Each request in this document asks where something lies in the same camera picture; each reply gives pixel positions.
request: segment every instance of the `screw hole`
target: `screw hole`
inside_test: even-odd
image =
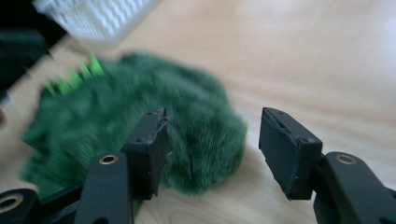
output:
[[[12,194],[0,199],[0,214],[14,209],[23,201],[21,194]]]
[[[336,155],[335,158],[340,161],[343,164],[347,164],[347,165],[354,165],[356,164],[356,160],[350,156],[347,155]]]
[[[139,142],[139,143],[142,143],[142,142],[145,142],[145,139],[144,138],[137,138],[135,141]]]
[[[302,138],[301,141],[305,142],[305,143],[314,143],[315,139],[313,139],[313,138]]]
[[[102,159],[100,159],[99,162],[103,165],[109,165],[118,159],[119,158],[115,155],[107,155],[107,156],[102,157]]]
[[[100,217],[96,219],[92,224],[108,224],[108,219],[105,217]]]

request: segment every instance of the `wooden surface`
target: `wooden surface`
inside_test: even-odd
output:
[[[143,49],[202,67],[249,126],[233,177],[201,197],[161,190],[136,223],[315,223],[312,201],[286,200],[258,149],[264,106],[299,120],[325,153],[365,160],[396,189],[395,12],[394,1],[163,0],[117,46],[82,47],[67,37],[11,90],[0,191],[33,187],[18,171],[30,152],[21,134],[38,87],[87,60],[87,49],[109,58]]]

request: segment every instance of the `green fuzzy fabric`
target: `green fuzzy fabric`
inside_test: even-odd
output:
[[[23,136],[34,150],[21,172],[41,198],[82,183],[93,157],[120,150],[143,114],[161,106],[173,118],[163,187],[200,195],[236,171],[247,127],[216,79],[148,53],[99,63],[104,74],[78,89],[41,92]]]

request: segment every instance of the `white basket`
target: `white basket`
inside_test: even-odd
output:
[[[38,12],[77,38],[111,43],[122,38],[158,0],[35,0]]]

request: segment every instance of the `wooden table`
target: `wooden table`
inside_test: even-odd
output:
[[[312,201],[289,202],[258,149],[264,106],[299,120],[324,142],[324,153],[365,160],[396,189],[395,12],[393,1],[163,0],[115,47],[67,37],[11,90],[0,130],[0,191],[34,187],[18,171],[30,152],[21,135],[39,88],[86,61],[87,49],[108,58],[149,50],[211,71],[248,123],[234,176],[201,197],[161,190],[136,223],[315,223]]]

